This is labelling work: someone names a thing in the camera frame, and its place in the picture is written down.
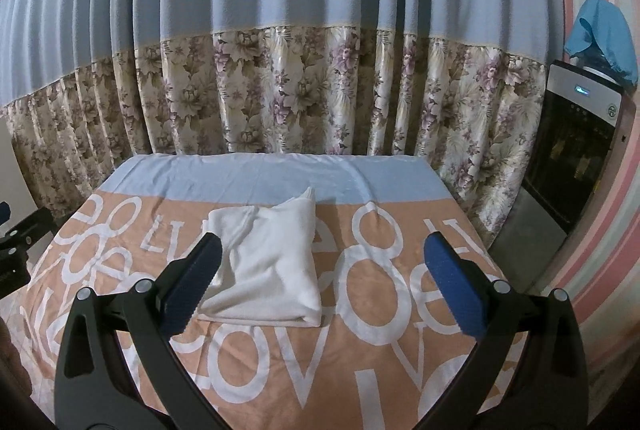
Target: folded towel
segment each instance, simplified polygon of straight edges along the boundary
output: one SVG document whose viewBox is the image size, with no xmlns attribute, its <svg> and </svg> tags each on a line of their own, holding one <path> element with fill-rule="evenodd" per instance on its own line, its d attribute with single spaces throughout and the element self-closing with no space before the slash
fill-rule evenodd
<svg viewBox="0 0 640 430">
<path fill-rule="evenodd" d="M 220 269 L 197 317 L 240 325 L 319 327 L 322 306 L 311 254 L 316 234 L 312 188 L 273 207 L 223 207 L 205 231 L 222 241 Z"/>
</svg>

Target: striped wall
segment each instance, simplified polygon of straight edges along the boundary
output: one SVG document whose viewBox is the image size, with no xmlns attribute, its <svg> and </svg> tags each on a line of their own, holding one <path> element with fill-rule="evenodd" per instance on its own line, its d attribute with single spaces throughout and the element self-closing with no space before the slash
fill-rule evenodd
<svg viewBox="0 0 640 430">
<path fill-rule="evenodd" d="M 640 53 L 640 0 L 608 0 L 625 15 Z M 584 0 L 564 0 L 565 37 Z M 640 93 L 634 100 L 640 111 Z M 596 221 L 548 284 L 574 302 L 591 372 L 640 342 L 640 113 L 623 162 Z"/>
</svg>

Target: bed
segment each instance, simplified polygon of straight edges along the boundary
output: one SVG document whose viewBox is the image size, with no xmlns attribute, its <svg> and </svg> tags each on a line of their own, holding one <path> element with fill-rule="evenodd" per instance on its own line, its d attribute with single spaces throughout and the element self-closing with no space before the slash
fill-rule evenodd
<svg viewBox="0 0 640 430">
<path fill-rule="evenodd" d="M 233 428 L 412 428 L 474 344 L 431 281 L 424 238 L 441 231 L 487 275 L 501 273 L 441 180 L 410 156 L 149 155 L 124 162 L 10 299 L 8 326 L 33 399 L 52 416 L 56 357 L 79 288 L 120 292 L 154 278 L 194 247 L 210 210 L 279 204 L 308 186 L 317 198 L 321 327 L 194 318 L 172 347 Z M 357 245 L 364 251 L 345 251 Z M 162 410 L 128 337 L 122 346 L 133 378 L 143 399 Z M 514 342 L 484 409 L 507 387 L 522 342 Z"/>
</svg>

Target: floral pattern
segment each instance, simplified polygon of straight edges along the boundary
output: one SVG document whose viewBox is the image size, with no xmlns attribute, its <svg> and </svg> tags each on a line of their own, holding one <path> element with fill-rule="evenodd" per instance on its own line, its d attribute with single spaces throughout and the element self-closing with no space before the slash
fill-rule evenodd
<svg viewBox="0 0 640 430">
<path fill-rule="evenodd" d="M 413 154 L 490 245 L 520 188 L 544 88 L 543 64 L 495 47 L 277 26 L 120 52 L 4 114 L 36 201 L 61 214 L 136 153 Z"/>
<path fill-rule="evenodd" d="M 57 218 L 75 211 L 133 154 L 111 58 L 0 109 L 25 182 Z"/>
<path fill-rule="evenodd" d="M 136 155 L 151 153 L 138 88 L 136 55 L 133 50 L 124 50 L 113 57 L 113 75 L 131 150 Z"/>
<path fill-rule="evenodd" d="M 520 189 L 545 79 L 544 64 L 499 48 L 430 40 L 415 154 L 438 172 L 487 247 Z"/>
</svg>

